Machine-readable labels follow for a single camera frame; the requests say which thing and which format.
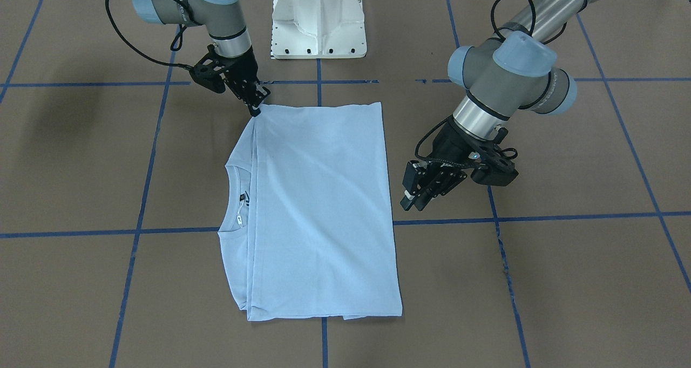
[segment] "robotic arm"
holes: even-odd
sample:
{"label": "robotic arm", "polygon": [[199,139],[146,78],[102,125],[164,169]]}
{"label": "robotic arm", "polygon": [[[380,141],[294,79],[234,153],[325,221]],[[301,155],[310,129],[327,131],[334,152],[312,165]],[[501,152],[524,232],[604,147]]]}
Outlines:
{"label": "robotic arm", "polygon": [[[497,0],[492,7],[492,15]],[[466,90],[453,114],[417,144],[405,169],[405,210],[417,210],[461,183],[471,169],[474,182],[507,186],[518,176],[513,148],[499,144],[508,134],[504,124],[517,110],[559,114],[575,101],[577,86],[565,71],[553,67],[556,53],[545,44],[566,21],[597,0],[529,0],[529,8],[501,27],[481,46],[462,46],[449,60],[449,78]],[[419,147],[437,128],[429,156]]]}
{"label": "robotic arm", "polygon": [[[173,65],[185,68],[195,83],[212,92],[222,93],[226,86],[229,87],[247,105],[249,114],[259,114],[259,105],[270,92],[259,86],[252,41],[249,39],[239,0],[132,0],[132,3],[137,14],[146,22],[180,24],[180,33],[176,39],[180,38],[182,31],[188,26],[207,27],[212,39],[212,44],[207,47],[207,54],[194,66]],[[116,27],[109,11],[109,0],[106,0],[106,11]],[[119,33],[117,27],[116,32],[126,44],[145,56]]]}

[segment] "light blue cloth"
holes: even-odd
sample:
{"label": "light blue cloth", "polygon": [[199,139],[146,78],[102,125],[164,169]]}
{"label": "light blue cloth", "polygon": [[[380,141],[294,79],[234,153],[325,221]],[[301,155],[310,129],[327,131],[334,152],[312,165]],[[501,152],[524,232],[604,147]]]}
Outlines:
{"label": "light blue cloth", "polygon": [[380,103],[262,105],[226,168],[218,236],[249,321],[402,314]]}

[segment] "white plastic base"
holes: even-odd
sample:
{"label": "white plastic base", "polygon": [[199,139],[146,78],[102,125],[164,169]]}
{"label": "white plastic base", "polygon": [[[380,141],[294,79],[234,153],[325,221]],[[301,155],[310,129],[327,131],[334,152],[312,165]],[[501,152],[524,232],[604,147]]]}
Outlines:
{"label": "white plastic base", "polygon": [[367,53],[362,0],[274,0],[273,17],[272,58],[362,58]]}

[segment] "folded shirt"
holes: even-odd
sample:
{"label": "folded shirt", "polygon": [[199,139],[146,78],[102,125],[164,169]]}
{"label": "folded shirt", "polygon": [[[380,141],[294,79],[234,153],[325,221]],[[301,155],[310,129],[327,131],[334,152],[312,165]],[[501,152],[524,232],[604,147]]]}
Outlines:
{"label": "folded shirt", "polygon": [[400,316],[382,105],[262,105],[218,232],[249,321]]}

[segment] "light blue t-shirt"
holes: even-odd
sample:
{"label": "light blue t-shirt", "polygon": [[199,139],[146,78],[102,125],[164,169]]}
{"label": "light blue t-shirt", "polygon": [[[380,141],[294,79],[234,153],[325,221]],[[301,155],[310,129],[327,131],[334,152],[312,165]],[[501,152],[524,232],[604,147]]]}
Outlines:
{"label": "light blue t-shirt", "polygon": [[382,105],[262,105],[218,235],[249,321],[400,316]]}

